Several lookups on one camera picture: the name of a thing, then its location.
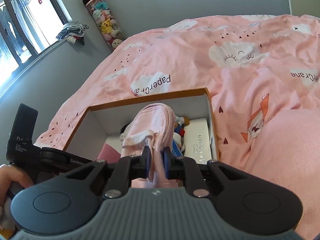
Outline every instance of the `red hanging object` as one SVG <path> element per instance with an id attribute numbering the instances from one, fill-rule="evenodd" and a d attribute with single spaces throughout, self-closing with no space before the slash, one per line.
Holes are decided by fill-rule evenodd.
<path id="1" fill-rule="evenodd" d="M 39 4 L 42 4 L 42 0 L 38 0 Z"/>

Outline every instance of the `orange fox print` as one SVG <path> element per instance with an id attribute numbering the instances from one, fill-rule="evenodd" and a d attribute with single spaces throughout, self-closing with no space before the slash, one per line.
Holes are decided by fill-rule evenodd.
<path id="1" fill-rule="evenodd" d="M 246 133 L 241 133 L 246 142 L 250 138 L 256 138 L 264 124 L 264 119 L 268 111 L 269 94 L 262 97 L 260 108 L 251 116 L 248 121 L 248 130 Z"/>

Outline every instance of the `eyelash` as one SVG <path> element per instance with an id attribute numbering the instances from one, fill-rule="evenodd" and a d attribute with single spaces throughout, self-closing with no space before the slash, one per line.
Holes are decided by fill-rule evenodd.
<path id="1" fill-rule="evenodd" d="M 247 60 L 249 60 L 250 58 L 253 58 L 253 55 L 251 56 L 251 54 L 250 54 L 250 56 L 249 56 L 249 54 L 248 54 Z"/>
<path id="2" fill-rule="evenodd" d="M 236 57 L 234 57 L 233 55 L 231 55 L 231 56 L 230 56 L 230 55 L 228 55 L 228 56 L 226 55 L 225 58 L 224 58 L 224 61 L 227 61 L 228 58 L 233 58 L 235 61 L 238 60 L 238 59 L 237 59 Z"/>

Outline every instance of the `pink duvet cover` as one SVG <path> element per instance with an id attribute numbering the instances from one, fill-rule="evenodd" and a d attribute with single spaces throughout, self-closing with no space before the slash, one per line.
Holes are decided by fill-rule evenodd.
<path id="1" fill-rule="evenodd" d="M 89 106 L 207 87 L 221 161 L 295 192 L 297 232 L 320 232 L 320 19 L 213 16 L 128 38 L 59 109 L 40 146 L 63 149 Z"/>

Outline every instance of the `window sill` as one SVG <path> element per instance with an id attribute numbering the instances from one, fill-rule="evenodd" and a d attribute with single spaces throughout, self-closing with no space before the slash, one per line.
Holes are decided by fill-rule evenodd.
<path id="1" fill-rule="evenodd" d="M 11 76 L 5 81 L 2 85 L 0 85 L 0 101 L 1 98 L 5 95 L 5 93 L 14 85 L 15 82 L 34 64 L 36 64 L 41 58 L 43 58 L 47 53 L 58 47 L 60 44 L 65 42 L 66 40 L 56 41 L 54 44 L 49 46 L 47 49 L 42 51 L 35 60 L 33 60 L 27 67 L 24 69 L 17 68 L 15 71 L 12 72 Z"/>

